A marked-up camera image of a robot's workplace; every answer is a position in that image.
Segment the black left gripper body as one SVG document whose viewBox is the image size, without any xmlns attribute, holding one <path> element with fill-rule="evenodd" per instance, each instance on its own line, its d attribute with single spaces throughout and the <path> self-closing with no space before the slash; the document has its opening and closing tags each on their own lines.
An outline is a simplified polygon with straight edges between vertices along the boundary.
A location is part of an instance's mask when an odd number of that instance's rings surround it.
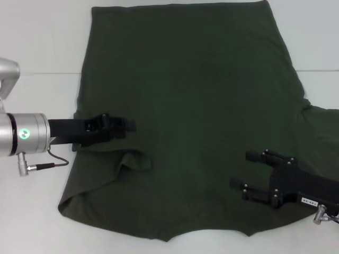
<svg viewBox="0 0 339 254">
<path fill-rule="evenodd" d="M 110 141 L 117 131 L 117 118 L 102 114 L 91 119 L 49 120 L 52 144 L 80 144 L 88 147 Z"/>
</svg>

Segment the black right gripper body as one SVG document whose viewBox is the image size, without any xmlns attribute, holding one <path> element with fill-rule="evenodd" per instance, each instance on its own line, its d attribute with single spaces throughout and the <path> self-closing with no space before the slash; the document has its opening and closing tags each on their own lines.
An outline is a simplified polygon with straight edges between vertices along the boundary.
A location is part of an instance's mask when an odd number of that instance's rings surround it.
<svg viewBox="0 0 339 254">
<path fill-rule="evenodd" d="M 338 209 L 338 182 L 301 170 L 296 160 L 284 160 L 274 167 L 270 177 L 271 205 L 280 208 L 297 203 L 316 209 Z"/>
</svg>

